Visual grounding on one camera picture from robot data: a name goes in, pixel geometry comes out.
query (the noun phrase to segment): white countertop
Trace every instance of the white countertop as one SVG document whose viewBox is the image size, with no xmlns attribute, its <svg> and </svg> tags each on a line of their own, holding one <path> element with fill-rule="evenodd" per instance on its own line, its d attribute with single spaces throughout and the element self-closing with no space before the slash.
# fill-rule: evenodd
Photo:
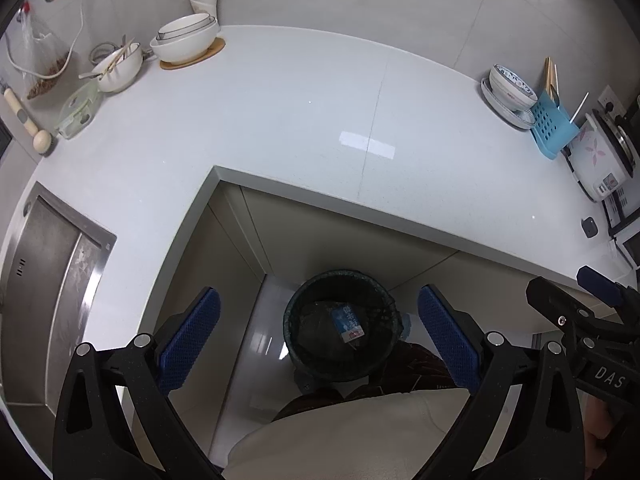
<svg viewBox="0 0 640 480">
<path fill-rule="evenodd" d="M 219 178 L 567 285 L 587 264 L 612 279 L 628 272 L 565 161 L 504 123 L 473 79 L 328 32 L 222 36 L 225 49 L 198 65 L 145 66 L 75 139 L 60 139 L 23 194 L 37 180 L 118 238 L 85 332 L 97 349 L 126 345 L 147 304 L 157 315 Z M 600 229 L 592 239 L 580 228 L 588 216 Z"/>
</svg>

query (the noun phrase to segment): stacked bowls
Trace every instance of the stacked bowls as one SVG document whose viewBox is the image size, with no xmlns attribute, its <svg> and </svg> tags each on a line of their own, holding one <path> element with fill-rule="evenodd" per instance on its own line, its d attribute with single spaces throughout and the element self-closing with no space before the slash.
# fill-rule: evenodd
<svg viewBox="0 0 640 480">
<path fill-rule="evenodd" d="M 491 67 L 489 83 L 494 96 L 512 112 L 525 112 L 538 101 L 529 85 L 502 65 Z"/>
<path fill-rule="evenodd" d="M 218 20 L 206 12 L 200 12 L 183 16 L 161 27 L 149 46 L 162 61 L 180 65 L 202 56 L 219 32 Z"/>
</svg>

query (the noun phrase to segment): floor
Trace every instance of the floor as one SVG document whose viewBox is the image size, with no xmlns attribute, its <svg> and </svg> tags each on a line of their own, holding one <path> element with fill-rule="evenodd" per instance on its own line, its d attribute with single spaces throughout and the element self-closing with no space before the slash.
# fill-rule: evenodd
<svg viewBox="0 0 640 480">
<path fill-rule="evenodd" d="M 269 424 L 289 401 L 300 395 L 282 335 L 284 309 L 297 288 L 274 276 L 266 276 L 262 283 L 209 451 L 209 459 L 217 466 L 225 467 L 229 451 L 239 440 Z M 438 353 L 417 316 L 403 314 L 403 322 L 410 324 L 407 341 Z M 508 339 L 521 346 L 530 344 L 530 335 L 508 335 Z M 336 386 L 346 395 L 365 382 Z M 515 406 L 517 393 L 515 390 L 510 394 L 506 410 Z"/>
</svg>

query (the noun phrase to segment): person's hand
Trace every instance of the person's hand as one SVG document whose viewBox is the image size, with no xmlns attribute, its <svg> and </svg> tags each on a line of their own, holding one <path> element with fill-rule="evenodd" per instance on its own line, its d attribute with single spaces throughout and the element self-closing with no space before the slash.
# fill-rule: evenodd
<svg viewBox="0 0 640 480">
<path fill-rule="evenodd" d="M 584 477 L 589 478 L 607 458 L 607 452 L 598 446 L 598 440 L 604 440 L 613 429 L 613 421 L 607 411 L 607 403 L 593 396 L 587 396 L 584 410 Z"/>
</svg>

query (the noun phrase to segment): rice cooker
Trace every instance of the rice cooker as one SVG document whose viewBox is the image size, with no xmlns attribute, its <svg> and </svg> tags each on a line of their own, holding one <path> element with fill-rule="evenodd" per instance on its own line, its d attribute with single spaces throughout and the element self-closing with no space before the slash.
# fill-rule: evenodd
<svg viewBox="0 0 640 480">
<path fill-rule="evenodd" d="M 610 127 L 595 109 L 586 117 L 568 145 L 568 160 L 587 195 L 600 202 L 634 176 L 636 159 L 632 143 L 621 127 Z"/>
</svg>

